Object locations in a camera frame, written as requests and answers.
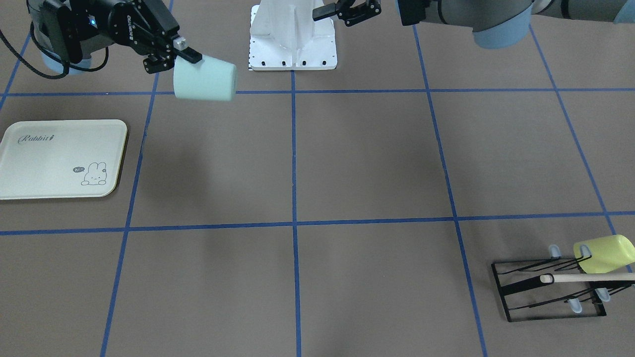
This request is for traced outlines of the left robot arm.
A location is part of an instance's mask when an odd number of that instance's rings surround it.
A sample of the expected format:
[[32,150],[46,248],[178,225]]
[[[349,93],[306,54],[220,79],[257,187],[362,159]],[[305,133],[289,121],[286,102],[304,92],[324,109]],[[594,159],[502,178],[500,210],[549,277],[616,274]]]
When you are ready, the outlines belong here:
[[467,27],[481,48],[500,49],[521,41],[535,14],[558,19],[633,23],[632,0],[397,0],[403,26],[430,22]]

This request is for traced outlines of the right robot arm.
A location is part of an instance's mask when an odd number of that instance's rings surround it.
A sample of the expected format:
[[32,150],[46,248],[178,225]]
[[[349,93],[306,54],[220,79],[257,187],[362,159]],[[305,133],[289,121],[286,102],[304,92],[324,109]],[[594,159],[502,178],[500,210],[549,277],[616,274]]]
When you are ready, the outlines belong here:
[[148,74],[198,63],[202,54],[179,34],[179,23],[161,0],[28,0],[34,40],[57,64],[82,71],[80,63],[111,45],[143,56]]

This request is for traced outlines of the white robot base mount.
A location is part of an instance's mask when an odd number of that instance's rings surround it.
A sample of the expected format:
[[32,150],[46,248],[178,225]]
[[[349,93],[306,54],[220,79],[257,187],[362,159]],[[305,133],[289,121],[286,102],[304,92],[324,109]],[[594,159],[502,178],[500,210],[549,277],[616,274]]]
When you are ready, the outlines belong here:
[[249,69],[333,70],[338,63],[335,25],[313,19],[323,0],[261,0],[250,11]]

